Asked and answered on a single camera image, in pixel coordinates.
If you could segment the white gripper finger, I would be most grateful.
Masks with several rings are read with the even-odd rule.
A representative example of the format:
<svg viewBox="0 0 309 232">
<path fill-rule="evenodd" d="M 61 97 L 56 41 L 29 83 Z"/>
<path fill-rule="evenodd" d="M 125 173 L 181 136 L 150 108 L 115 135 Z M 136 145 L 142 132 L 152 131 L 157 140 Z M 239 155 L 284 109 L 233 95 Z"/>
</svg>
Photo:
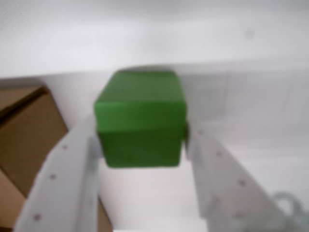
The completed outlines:
<svg viewBox="0 0 309 232">
<path fill-rule="evenodd" d="M 188 122 L 191 161 L 199 213 L 210 232 L 282 232 L 283 212 L 205 126 Z"/>
<path fill-rule="evenodd" d="M 101 155 L 96 121 L 88 116 L 47 155 L 14 231 L 96 232 Z"/>
</svg>

